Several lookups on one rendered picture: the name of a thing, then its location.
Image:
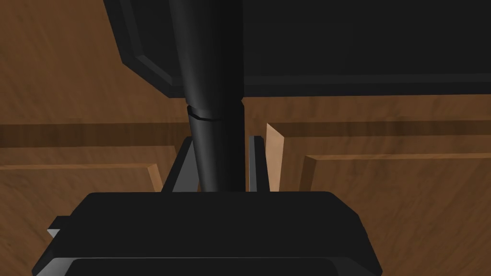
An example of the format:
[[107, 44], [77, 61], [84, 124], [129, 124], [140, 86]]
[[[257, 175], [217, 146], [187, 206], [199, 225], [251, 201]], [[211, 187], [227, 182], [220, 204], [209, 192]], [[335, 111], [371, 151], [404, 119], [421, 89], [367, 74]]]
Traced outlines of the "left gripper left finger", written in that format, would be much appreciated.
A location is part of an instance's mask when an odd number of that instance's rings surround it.
[[199, 174], [192, 137], [186, 137], [176, 155], [162, 192], [197, 192]]

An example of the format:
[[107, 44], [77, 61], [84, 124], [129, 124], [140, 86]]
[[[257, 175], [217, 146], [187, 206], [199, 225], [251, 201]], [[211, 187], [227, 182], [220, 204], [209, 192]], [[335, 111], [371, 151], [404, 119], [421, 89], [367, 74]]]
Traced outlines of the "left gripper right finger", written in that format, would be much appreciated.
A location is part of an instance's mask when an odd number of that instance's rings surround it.
[[269, 192], [269, 176], [264, 139], [261, 136], [249, 137], [249, 191]]

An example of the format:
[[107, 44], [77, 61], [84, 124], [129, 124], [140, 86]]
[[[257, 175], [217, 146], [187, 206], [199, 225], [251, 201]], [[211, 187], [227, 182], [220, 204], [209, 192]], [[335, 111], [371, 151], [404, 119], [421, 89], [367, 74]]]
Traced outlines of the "black bar handle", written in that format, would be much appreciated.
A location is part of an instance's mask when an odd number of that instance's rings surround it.
[[169, 0], [203, 192], [243, 192], [243, 1]]

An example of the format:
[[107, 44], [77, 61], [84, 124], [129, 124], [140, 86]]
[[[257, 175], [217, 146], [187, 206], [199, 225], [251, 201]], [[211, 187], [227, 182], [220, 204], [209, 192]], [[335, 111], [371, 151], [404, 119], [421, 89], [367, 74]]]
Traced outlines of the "black appliance door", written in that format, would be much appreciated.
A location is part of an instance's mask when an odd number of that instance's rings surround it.
[[241, 1], [245, 97], [491, 94], [491, 0]]

